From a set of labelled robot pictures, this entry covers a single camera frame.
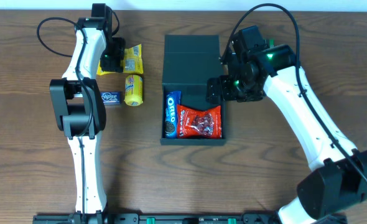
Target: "wooden table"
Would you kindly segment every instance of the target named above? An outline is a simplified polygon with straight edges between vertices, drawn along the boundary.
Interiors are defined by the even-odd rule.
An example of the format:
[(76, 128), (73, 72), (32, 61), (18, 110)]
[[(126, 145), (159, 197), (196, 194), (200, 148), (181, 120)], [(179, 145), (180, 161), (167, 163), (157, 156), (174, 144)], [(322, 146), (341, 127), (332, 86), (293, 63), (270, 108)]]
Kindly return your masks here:
[[(0, 11), (0, 223), (30, 223), (36, 213), (75, 211), (73, 159), (57, 128), (49, 82), (70, 63), (43, 48), (38, 23), (76, 21), (90, 11)], [(243, 12), (119, 11), (118, 35), (143, 45), (144, 104), (107, 109), (101, 145), (104, 187), (112, 212), (241, 213), (277, 210), (295, 196), (310, 171), (291, 128), (274, 103), (228, 103), (222, 147), (161, 146), (161, 79), (165, 34), (218, 34), (221, 48)], [(309, 82), (340, 129), (367, 149), (367, 13), (295, 12), (301, 61)], [(265, 38), (294, 48), (282, 12), (255, 12)], [(49, 22), (51, 48), (72, 53), (73, 27)], [(126, 75), (98, 77), (101, 91), (123, 91)], [(367, 223), (367, 202), (346, 210)]]

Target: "yellow can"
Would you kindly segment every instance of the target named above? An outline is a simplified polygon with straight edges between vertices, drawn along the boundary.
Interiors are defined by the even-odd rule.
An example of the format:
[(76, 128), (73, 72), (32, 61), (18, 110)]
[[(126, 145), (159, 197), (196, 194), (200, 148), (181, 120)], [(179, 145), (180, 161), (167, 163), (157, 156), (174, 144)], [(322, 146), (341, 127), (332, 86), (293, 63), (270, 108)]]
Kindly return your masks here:
[(126, 94), (124, 102), (128, 106), (139, 106), (142, 100), (142, 77), (139, 75), (129, 75), (126, 78)]

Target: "oreo package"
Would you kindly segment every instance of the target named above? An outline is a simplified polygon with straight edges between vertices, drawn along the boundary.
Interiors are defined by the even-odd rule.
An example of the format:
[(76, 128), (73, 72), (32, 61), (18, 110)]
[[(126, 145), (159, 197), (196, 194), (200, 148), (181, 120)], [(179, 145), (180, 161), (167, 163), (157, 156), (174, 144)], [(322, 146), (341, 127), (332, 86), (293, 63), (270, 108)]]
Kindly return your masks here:
[(181, 101), (181, 91), (172, 91), (165, 99), (165, 137), (169, 139), (177, 138), (178, 111), (177, 105)]

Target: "can lid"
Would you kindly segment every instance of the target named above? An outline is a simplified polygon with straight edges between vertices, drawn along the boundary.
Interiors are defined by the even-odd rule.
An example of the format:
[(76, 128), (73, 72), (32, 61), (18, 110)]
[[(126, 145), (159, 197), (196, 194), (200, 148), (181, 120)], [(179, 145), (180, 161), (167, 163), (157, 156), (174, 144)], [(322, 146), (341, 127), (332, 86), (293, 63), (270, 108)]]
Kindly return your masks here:
[(128, 106), (139, 106), (143, 103), (142, 97), (138, 95), (128, 95), (124, 98), (124, 102)]

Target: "green object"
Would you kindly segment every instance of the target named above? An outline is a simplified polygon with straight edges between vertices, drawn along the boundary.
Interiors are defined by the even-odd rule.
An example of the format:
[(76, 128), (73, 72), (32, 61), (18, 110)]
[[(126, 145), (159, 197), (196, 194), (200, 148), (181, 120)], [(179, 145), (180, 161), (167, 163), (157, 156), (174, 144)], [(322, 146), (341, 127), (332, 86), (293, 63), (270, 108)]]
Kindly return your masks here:
[(269, 39), (269, 47), (274, 47), (275, 46), (275, 40), (274, 39)]
[(235, 218), (229, 218), (228, 219), (228, 224), (236, 224), (236, 219)]
[(156, 219), (155, 218), (147, 218), (146, 219), (146, 224), (155, 224), (156, 223)]

